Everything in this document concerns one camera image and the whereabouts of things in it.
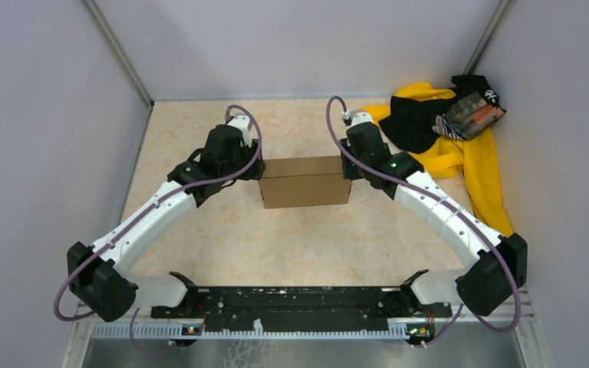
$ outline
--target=black fabric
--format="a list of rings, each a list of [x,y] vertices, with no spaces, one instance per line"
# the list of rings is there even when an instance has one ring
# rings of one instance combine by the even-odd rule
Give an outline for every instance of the black fabric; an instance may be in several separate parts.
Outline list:
[[[454,129],[450,122],[446,121],[446,112],[457,110],[456,107],[460,107],[459,101],[471,101],[472,94],[477,93],[484,100],[484,104],[499,108],[498,96],[491,90],[484,76],[456,75],[451,81],[455,84],[452,90],[456,93],[451,99],[417,101],[392,96],[391,115],[380,121],[380,128],[387,138],[402,150],[422,153],[427,151],[441,134],[453,139],[465,138],[459,129]],[[449,115],[449,120],[451,119],[453,122],[457,121],[455,114]]]

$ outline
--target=yellow cloth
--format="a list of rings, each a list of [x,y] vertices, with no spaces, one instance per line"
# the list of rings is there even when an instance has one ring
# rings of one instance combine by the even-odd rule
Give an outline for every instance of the yellow cloth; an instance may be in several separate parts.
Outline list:
[[[403,87],[394,96],[425,101],[453,98],[455,92],[436,90],[432,84],[423,82]],[[370,113],[376,125],[391,115],[388,105],[365,106],[361,110]],[[502,205],[498,155],[491,128],[484,129],[474,140],[451,140],[440,136],[426,152],[410,155],[436,179],[451,178],[464,172],[475,216],[504,236],[513,234],[514,229]]]

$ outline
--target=box lid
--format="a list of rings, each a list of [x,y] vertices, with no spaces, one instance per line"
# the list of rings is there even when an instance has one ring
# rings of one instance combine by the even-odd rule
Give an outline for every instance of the box lid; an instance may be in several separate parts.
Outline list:
[[[267,159],[263,179],[338,173],[342,173],[342,159],[339,156]]]

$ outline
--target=floor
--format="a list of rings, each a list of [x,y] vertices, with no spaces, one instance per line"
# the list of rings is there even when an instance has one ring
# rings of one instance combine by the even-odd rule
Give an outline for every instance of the floor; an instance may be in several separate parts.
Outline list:
[[[347,100],[352,110],[386,102]],[[203,146],[216,124],[224,123],[230,103],[255,115],[266,159],[339,154],[326,128],[325,99],[158,102],[126,217],[159,188],[175,165]],[[338,136],[344,136],[339,117],[334,126]],[[471,209],[461,176],[438,183]],[[256,182],[238,182],[173,226],[143,255],[133,273],[178,271],[199,285],[398,285],[422,268],[459,266],[458,258],[430,228],[363,180],[354,182],[348,205],[269,210],[263,208]]]

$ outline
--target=brown box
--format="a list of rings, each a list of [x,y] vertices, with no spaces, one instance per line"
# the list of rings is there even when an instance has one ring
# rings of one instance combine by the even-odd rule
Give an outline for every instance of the brown box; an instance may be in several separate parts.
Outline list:
[[[342,176],[339,156],[267,159],[258,181],[266,209],[345,205],[351,181]]]

